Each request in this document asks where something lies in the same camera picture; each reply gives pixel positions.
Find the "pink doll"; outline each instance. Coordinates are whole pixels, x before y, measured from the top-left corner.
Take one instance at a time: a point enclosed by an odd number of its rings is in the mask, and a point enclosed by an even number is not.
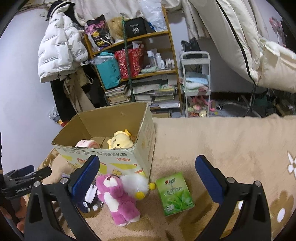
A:
[[[204,99],[203,96],[200,96],[200,98],[198,98],[198,96],[195,96],[194,98],[192,98],[192,103],[194,104],[193,108],[195,110],[201,110],[201,106],[203,104],[206,106],[209,105],[209,103]]]
[[[126,194],[118,177],[110,174],[98,176],[96,186],[98,198],[108,206],[116,225],[123,227],[139,221],[136,199]]]

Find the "white plastic cart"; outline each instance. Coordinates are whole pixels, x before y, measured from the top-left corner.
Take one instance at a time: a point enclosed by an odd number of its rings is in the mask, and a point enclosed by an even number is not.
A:
[[[192,55],[192,54],[202,54],[203,58],[184,58],[184,56]],[[183,68],[183,86],[184,86],[184,98],[185,98],[185,103],[186,103],[186,108],[185,108],[185,115],[188,117],[188,100],[187,97],[189,96],[208,96],[208,108],[207,108],[207,116],[209,116],[210,112],[210,96],[211,96],[211,59],[210,55],[206,51],[188,51],[188,52],[181,52],[181,64]],[[208,65],[209,67],[209,74],[207,75],[207,80],[209,82],[208,88],[209,90],[207,92],[199,92],[198,90],[190,90],[187,89],[186,87],[186,78],[185,78],[185,65]]]

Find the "yellow teddy bear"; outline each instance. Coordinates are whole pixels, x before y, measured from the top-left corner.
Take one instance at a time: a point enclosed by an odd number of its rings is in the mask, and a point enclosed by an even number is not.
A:
[[[133,142],[130,136],[124,131],[117,131],[114,133],[114,137],[107,141],[109,149],[114,148],[130,148],[133,146]]]

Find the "wooden shelf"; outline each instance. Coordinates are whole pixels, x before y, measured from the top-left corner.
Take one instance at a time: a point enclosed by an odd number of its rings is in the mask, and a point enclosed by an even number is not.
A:
[[[132,80],[139,79],[139,78],[146,78],[154,75],[159,75],[159,74],[175,74],[176,70],[161,70],[153,73],[147,73],[147,74],[139,74],[136,77],[133,77]],[[125,82],[128,81],[128,79],[121,79],[120,82]]]
[[[151,37],[158,37],[158,36],[163,36],[163,35],[168,35],[168,31],[161,31],[161,32],[155,32],[155,33],[148,33],[148,34],[140,35],[140,36],[137,36],[137,37],[127,39],[127,42],[131,42],[131,41],[134,41],[134,40],[140,40],[140,39],[147,39],[147,38],[151,38]],[[119,46],[121,44],[124,44],[124,41],[112,44],[112,45],[110,45],[108,47],[103,48],[101,51],[96,51],[96,52],[93,52],[92,54],[93,55],[99,54],[100,52],[102,52],[104,50],[111,49],[111,48],[113,48],[115,46]]]
[[[179,109],[180,107],[170,107],[170,108],[160,108],[160,107],[150,107],[150,110],[171,110],[171,109]]]
[[[162,31],[162,32],[154,32],[154,33],[148,33],[148,34],[144,34],[144,35],[140,35],[140,36],[137,36],[137,37],[133,37],[133,38],[128,38],[127,39],[127,42],[131,42],[131,41],[134,41],[134,40],[141,40],[141,39],[147,39],[147,38],[153,38],[153,37],[158,37],[158,36],[168,36],[168,40],[170,42],[170,48],[157,48],[158,52],[159,53],[165,53],[165,52],[171,52],[173,54],[173,59],[175,61],[175,65],[176,65],[176,69],[173,69],[173,70],[162,70],[162,71],[158,71],[158,72],[154,72],[154,73],[148,73],[148,74],[140,74],[134,78],[132,78],[132,80],[135,80],[135,79],[141,79],[141,78],[145,78],[145,77],[150,77],[150,76],[155,76],[155,75],[159,75],[159,74],[176,74],[177,75],[177,80],[179,79],[179,73],[178,73],[178,67],[177,67],[177,58],[176,58],[176,53],[175,53],[175,48],[174,48],[174,44],[173,44],[173,38],[172,38],[172,34],[171,34],[171,30],[170,30],[170,25],[168,23],[168,17],[167,17],[167,14],[166,14],[166,10],[164,8],[164,6],[162,6],[162,11],[163,11],[163,15],[164,15],[164,19],[165,19],[165,23],[166,23],[166,26],[167,26],[167,31]],[[110,45],[106,48],[103,48],[101,51],[97,51],[97,52],[93,52],[92,50],[92,45],[88,39],[88,36],[87,35],[84,35],[85,38],[85,43],[86,43],[86,46],[87,46],[87,49],[88,49],[88,53],[90,55],[90,58],[94,58],[95,55],[99,54],[100,52],[102,51],[105,51],[105,50],[120,50],[124,47],[124,41],[121,41],[121,42],[118,42],[118,43],[115,43],[113,45]],[[101,79],[101,76],[97,70],[97,68],[95,68],[95,72],[98,76],[98,79],[102,85],[102,88],[104,90],[104,92],[106,92],[106,89],[104,87],[104,84],[102,82],[102,79]],[[125,81],[128,81],[128,79],[122,79],[121,82],[125,82]],[[180,102],[180,111],[182,112],[182,96],[181,96],[181,86],[180,86],[180,82],[177,81],[177,87],[178,87],[178,97],[179,97],[179,102]],[[161,108],[159,107],[153,107],[151,108],[151,110],[160,110]]]

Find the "pink plush bear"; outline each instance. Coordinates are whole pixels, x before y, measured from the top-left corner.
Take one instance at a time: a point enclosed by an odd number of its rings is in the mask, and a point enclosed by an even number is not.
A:
[[[125,193],[118,177],[111,174],[98,176],[96,186],[98,198],[108,206],[116,225],[122,227],[139,221],[140,212],[136,208],[136,200]]]

